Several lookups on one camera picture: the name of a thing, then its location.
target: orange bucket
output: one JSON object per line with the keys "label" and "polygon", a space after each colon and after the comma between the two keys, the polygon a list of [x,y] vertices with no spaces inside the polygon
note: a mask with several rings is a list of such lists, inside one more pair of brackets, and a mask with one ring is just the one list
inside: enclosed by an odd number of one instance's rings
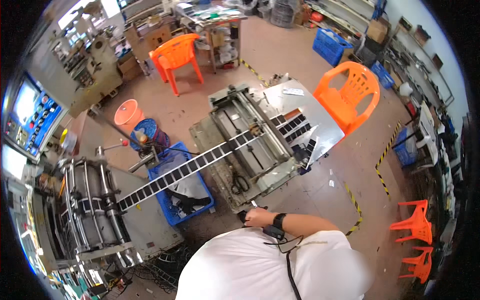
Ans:
{"label": "orange bucket", "polygon": [[145,119],[144,112],[138,108],[137,100],[130,99],[122,103],[115,113],[115,124],[126,132],[132,132],[141,120]]}

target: orange stool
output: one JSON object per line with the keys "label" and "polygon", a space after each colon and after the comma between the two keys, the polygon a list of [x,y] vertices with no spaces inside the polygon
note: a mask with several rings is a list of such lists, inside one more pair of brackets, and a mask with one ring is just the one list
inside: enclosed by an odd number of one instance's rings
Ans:
{"label": "orange stool", "polygon": [[175,82],[175,76],[173,75],[173,70],[176,68],[191,62],[197,73],[198,79],[200,79],[200,83],[204,83],[193,49],[193,41],[197,38],[200,38],[200,36],[195,33],[178,36],[148,53],[160,73],[160,76],[162,76],[163,82],[166,83],[169,81],[173,93],[177,96],[179,96],[179,93]]}
{"label": "orange stool", "polygon": [[408,270],[413,272],[413,274],[400,275],[398,278],[418,277],[420,278],[420,283],[425,283],[432,268],[433,247],[412,247],[412,249],[423,251],[420,256],[402,259],[403,263],[415,265],[408,267]]}
{"label": "orange stool", "polygon": [[396,239],[395,241],[419,239],[431,245],[432,224],[426,218],[428,201],[400,202],[398,205],[416,205],[417,207],[415,207],[415,211],[410,218],[390,225],[390,230],[410,229],[412,232],[411,236]]}
{"label": "orange stool", "polygon": [[130,99],[122,103],[115,112],[115,124],[130,133],[138,122],[145,119],[144,112],[138,108],[137,100]]}
{"label": "orange stool", "polygon": [[[349,70],[349,75],[343,87],[340,90],[329,88],[330,80],[346,70]],[[372,101],[361,115],[357,115],[355,107],[369,94],[373,94]],[[369,69],[359,63],[346,61],[325,73],[313,96],[347,136],[370,117],[380,99],[380,87]]]}

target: hand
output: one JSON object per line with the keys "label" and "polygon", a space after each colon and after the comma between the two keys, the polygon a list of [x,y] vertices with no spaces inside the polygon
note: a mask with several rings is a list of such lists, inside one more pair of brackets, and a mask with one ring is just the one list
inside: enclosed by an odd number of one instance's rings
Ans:
{"label": "hand", "polygon": [[265,227],[273,224],[273,219],[277,213],[271,213],[264,208],[256,207],[247,212],[245,216],[245,226],[250,227]]}

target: yellow black hazard tape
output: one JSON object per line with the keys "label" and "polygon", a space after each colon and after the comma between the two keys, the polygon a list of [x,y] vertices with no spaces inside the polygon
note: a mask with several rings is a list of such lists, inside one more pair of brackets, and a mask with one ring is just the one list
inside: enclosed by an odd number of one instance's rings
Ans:
{"label": "yellow black hazard tape", "polygon": [[380,178],[380,181],[382,182],[382,185],[384,186],[385,193],[387,193],[387,196],[388,196],[389,199],[390,199],[390,193],[388,192],[387,185],[385,184],[384,179],[382,178],[382,176],[380,175],[380,172],[378,171],[378,167],[380,166],[383,159],[385,158],[385,155],[387,155],[388,149],[390,149],[390,147],[392,146],[393,141],[395,139],[395,136],[398,133],[398,129],[400,129],[400,120],[398,120],[398,123],[396,124],[396,127],[395,127],[395,131],[393,132],[392,137],[390,138],[390,141],[387,144],[387,147],[385,148],[384,152],[382,153],[382,156],[378,160],[378,163],[375,165],[375,171],[377,172],[378,178]]}
{"label": "yellow black hazard tape", "polygon": [[352,191],[348,188],[348,185],[346,182],[343,183],[345,185],[345,189],[347,190],[347,193],[348,195],[350,196],[350,200],[352,201],[353,205],[355,205],[355,209],[357,210],[357,212],[359,213],[359,219],[358,221],[355,223],[355,225],[353,225],[352,229],[350,229],[345,235],[346,236],[349,236],[353,231],[357,230],[357,229],[360,229],[360,223],[363,221],[363,218],[361,216],[361,209],[359,207],[359,204],[357,203],[357,201],[355,200],[355,197],[353,196],[353,193]]}
{"label": "yellow black hazard tape", "polygon": [[255,74],[255,76],[257,76],[258,80],[260,80],[260,81],[264,84],[265,87],[270,87],[270,85],[268,84],[268,82],[265,81],[265,79],[264,79],[262,76],[260,76],[260,75],[257,73],[257,71],[255,71],[255,70],[252,68],[251,65],[247,64],[247,62],[244,61],[243,59],[240,59],[240,62],[241,62],[245,67],[247,67],[253,74]]}

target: black wristband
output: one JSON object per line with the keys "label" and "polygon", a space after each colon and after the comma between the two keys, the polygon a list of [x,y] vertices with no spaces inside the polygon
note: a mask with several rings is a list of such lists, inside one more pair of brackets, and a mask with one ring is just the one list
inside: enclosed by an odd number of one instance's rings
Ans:
{"label": "black wristband", "polygon": [[276,215],[275,218],[273,219],[273,226],[280,229],[281,231],[284,231],[282,227],[282,223],[283,223],[283,218],[285,218],[286,215],[287,214]]}

